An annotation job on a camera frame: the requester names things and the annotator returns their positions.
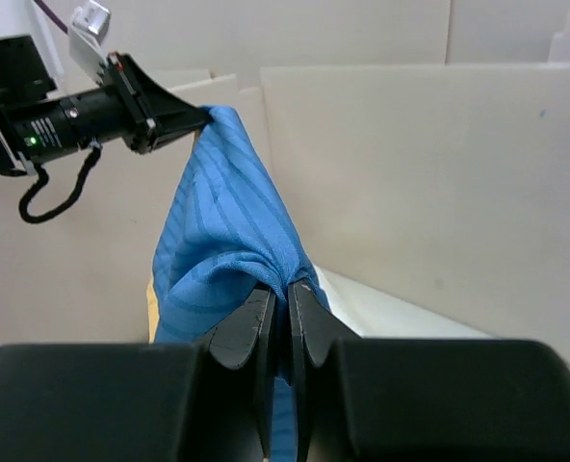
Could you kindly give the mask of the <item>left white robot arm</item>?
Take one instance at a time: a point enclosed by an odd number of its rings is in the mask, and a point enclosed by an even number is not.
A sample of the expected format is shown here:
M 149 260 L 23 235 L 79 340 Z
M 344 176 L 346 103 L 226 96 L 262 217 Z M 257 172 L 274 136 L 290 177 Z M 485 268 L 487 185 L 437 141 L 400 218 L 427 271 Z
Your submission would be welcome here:
M 43 165 L 92 142 L 123 140 L 144 155 L 213 120 L 162 88 L 128 54 L 109 54 L 91 90 L 49 98 L 56 88 L 30 36 L 0 38 L 0 136 L 10 149 L 1 172 L 13 159 Z

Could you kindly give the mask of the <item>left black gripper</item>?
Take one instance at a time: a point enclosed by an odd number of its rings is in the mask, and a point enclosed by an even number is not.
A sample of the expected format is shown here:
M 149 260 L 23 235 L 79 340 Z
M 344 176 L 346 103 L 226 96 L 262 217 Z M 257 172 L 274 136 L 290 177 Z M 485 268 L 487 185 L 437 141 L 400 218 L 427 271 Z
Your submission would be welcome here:
M 185 85 L 209 81 L 207 69 L 153 69 L 146 74 L 129 54 L 113 52 L 102 70 L 104 86 L 113 87 L 121 101 L 126 123 L 122 139 L 137 154 L 160 149 L 213 121 L 206 110 L 175 93 Z

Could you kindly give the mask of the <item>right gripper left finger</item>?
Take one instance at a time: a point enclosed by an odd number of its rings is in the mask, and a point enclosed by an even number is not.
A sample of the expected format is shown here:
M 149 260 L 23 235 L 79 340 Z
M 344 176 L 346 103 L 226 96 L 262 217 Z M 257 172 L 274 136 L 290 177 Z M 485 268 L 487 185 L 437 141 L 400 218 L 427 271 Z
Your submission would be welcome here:
M 271 453 L 276 297 L 264 285 L 201 338 L 197 460 L 264 460 Z

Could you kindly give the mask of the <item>blue yellow cartoon pillowcase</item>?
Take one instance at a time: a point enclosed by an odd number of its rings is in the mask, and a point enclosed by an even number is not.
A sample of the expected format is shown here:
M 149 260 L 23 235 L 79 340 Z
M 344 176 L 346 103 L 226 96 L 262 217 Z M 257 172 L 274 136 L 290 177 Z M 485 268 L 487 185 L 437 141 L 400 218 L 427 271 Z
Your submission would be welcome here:
M 284 335 L 290 285 L 306 281 L 325 310 L 328 296 L 238 112 L 201 110 L 211 121 L 194 140 L 153 257 L 154 341 L 198 340 L 259 283 L 275 294 Z

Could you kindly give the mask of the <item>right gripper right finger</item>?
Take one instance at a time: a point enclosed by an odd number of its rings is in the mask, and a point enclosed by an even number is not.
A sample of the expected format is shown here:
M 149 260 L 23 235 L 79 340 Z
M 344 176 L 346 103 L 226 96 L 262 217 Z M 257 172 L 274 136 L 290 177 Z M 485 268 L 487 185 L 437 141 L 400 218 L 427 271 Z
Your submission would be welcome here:
M 358 335 L 325 309 L 306 279 L 288 288 L 298 460 L 347 460 L 337 342 Z

